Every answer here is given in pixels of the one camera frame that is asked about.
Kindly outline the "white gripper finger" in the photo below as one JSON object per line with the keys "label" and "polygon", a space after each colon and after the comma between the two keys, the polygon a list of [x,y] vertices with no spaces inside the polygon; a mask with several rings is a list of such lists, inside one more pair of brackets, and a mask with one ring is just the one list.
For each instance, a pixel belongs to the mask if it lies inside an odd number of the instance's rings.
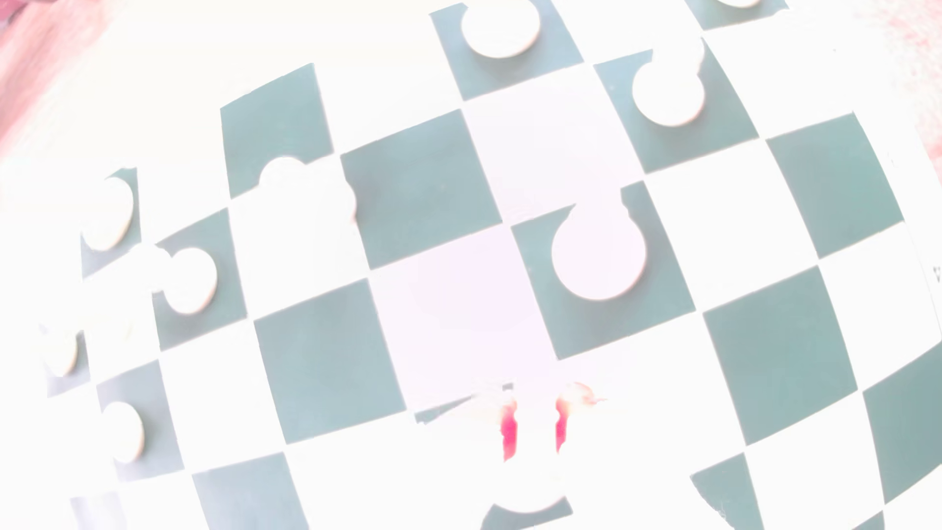
{"label": "white gripper finger", "polygon": [[478,392],[427,424],[386,441],[383,493],[372,529],[478,529],[504,464],[502,421],[511,392]]}
{"label": "white gripper finger", "polygon": [[636,432],[622,403],[568,383],[558,455],[573,529],[726,529],[681,467]]}

